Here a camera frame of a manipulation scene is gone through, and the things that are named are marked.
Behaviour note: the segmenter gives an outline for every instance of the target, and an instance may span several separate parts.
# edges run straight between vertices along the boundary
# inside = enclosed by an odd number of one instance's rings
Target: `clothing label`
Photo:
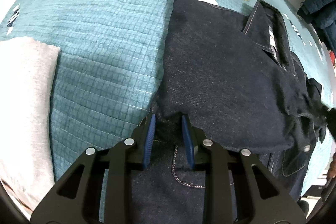
[[[278,51],[277,45],[275,45],[274,34],[271,26],[268,26],[268,29],[269,29],[269,40],[271,41],[271,46],[273,46],[275,50]]]

